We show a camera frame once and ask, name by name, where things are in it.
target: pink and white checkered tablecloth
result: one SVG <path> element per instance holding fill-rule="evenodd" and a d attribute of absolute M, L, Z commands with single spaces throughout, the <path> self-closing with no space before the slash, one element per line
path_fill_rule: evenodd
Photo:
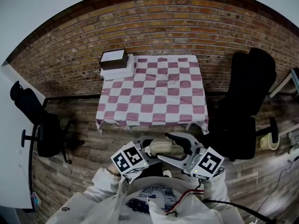
<path fill-rule="evenodd" d="M 208 133 L 196 56 L 135 56 L 134 76 L 104 81 L 96 115 L 121 126 L 196 123 Z"/>

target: black office chair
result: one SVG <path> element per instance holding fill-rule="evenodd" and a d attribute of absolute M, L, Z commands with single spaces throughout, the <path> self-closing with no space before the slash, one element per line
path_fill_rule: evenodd
<path fill-rule="evenodd" d="M 257 132 L 252 117 L 257 115 L 275 79 L 275 61 L 268 53 L 258 48 L 252 48 L 248 55 L 236 52 L 228 93 L 219 102 L 203 144 L 234 161 L 254 157 L 256 136 L 272 133 L 273 142 L 278 142 L 278 127 L 273 117 L 270 127 Z"/>
<path fill-rule="evenodd" d="M 65 136 L 70 125 L 75 121 L 70 120 L 62 130 L 58 116 L 45 111 L 35 93 L 29 88 L 23 89 L 19 81 L 11 88 L 10 98 L 34 125 L 39 126 L 37 137 L 27 136 L 26 130 L 23 130 L 21 146 L 24 147 L 25 140 L 35 140 L 39 156 L 53 157 L 61 151 L 64 161 L 71 164 L 71 160 L 66 159 L 64 143 L 67 142 Z"/>

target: brown box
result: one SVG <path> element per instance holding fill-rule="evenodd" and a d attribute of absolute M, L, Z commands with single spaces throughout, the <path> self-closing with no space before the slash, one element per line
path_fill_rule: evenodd
<path fill-rule="evenodd" d="M 128 54 L 126 49 L 106 51 L 102 54 L 100 59 L 100 66 L 103 70 L 126 68 L 127 64 Z"/>

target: brick wall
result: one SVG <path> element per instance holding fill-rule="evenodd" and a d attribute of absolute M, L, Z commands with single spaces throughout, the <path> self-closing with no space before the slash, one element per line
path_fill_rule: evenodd
<path fill-rule="evenodd" d="M 258 47 L 277 64 L 273 88 L 298 66 L 298 29 L 253 0 L 85 0 L 41 25 L 9 63 L 46 97 L 99 94 L 103 51 L 194 54 L 205 91 L 227 91 L 231 57 Z"/>

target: person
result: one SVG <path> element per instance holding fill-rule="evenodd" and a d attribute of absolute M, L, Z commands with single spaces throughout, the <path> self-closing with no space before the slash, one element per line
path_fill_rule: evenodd
<path fill-rule="evenodd" d="M 211 181 L 187 175 L 182 180 L 159 172 L 161 163 L 129 185 L 126 180 L 120 183 L 114 164 L 100 168 L 94 185 L 76 193 L 46 224 L 244 224 L 235 207 L 202 203 L 203 199 L 229 202 L 224 170 Z"/>

